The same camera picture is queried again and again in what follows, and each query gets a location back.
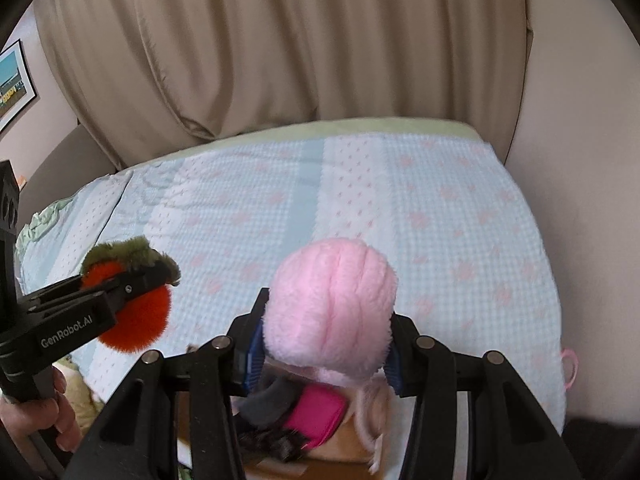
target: human hand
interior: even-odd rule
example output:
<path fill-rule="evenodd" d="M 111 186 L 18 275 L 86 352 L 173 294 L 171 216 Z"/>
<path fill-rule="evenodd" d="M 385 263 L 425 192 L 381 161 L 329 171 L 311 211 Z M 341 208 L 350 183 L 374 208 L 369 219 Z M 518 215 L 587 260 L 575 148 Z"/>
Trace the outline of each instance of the human hand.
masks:
<path fill-rule="evenodd" d="M 76 414 L 64 396 L 65 377 L 56 367 L 53 368 L 53 377 L 56 399 L 11 404 L 4 397 L 0 398 L 0 421 L 23 455 L 28 453 L 28 436 L 51 426 L 58 430 L 56 443 L 63 451 L 75 451 L 82 439 Z"/>

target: bedsheet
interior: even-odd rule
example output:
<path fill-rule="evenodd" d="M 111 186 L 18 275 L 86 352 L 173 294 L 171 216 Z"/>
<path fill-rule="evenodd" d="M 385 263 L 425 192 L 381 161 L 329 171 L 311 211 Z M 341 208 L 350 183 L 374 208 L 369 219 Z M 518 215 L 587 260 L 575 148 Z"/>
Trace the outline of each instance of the bedsheet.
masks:
<path fill-rule="evenodd" d="M 155 162 L 99 179 L 65 205 L 21 247 L 20 284 L 28 292 L 66 278 L 96 241 L 135 235 L 182 269 L 155 345 L 165 355 L 225 333 L 293 250 L 362 238 L 398 273 L 396 312 L 453 351 L 503 351 L 561 429 L 558 295 L 531 212 L 487 144 L 371 132 Z M 137 358 L 95 341 L 72 357 L 103 399 Z M 386 478 L 398 477 L 412 406 L 393 402 Z"/>

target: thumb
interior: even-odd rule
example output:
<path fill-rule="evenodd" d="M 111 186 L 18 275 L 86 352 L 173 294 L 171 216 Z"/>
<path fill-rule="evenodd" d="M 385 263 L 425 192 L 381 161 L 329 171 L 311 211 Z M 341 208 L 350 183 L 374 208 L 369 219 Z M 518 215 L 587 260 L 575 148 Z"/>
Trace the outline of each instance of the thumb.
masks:
<path fill-rule="evenodd" d="M 54 399 L 30 400 L 22 404 L 10 404 L 5 399 L 1 402 L 2 424 L 14 438 L 46 430 L 58 419 L 58 404 Z"/>

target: pink plush toy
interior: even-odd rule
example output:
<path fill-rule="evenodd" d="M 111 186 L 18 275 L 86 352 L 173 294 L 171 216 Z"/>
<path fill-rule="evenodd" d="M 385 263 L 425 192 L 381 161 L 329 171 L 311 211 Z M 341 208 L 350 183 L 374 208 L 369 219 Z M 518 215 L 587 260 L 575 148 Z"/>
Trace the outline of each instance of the pink plush toy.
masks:
<path fill-rule="evenodd" d="M 398 280 L 359 240 L 331 238 L 288 256 L 264 314 L 269 353 L 336 386 L 367 381 L 384 364 Z"/>

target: hot pink fabric item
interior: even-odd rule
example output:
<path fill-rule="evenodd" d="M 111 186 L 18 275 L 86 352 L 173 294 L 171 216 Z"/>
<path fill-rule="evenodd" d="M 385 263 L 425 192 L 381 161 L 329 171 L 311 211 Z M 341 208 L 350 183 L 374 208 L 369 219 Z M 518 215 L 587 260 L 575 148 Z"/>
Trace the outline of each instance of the hot pink fabric item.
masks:
<path fill-rule="evenodd" d="M 303 449 L 313 449 L 333 436 L 348 407 L 349 401 L 331 387 L 308 384 L 284 427 L 306 436 Z"/>
<path fill-rule="evenodd" d="M 288 256 L 271 283 L 264 342 L 279 361 L 337 386 L 369 379 L 391 343 L 398 280 L 360 240 L 322 240 Z"/>

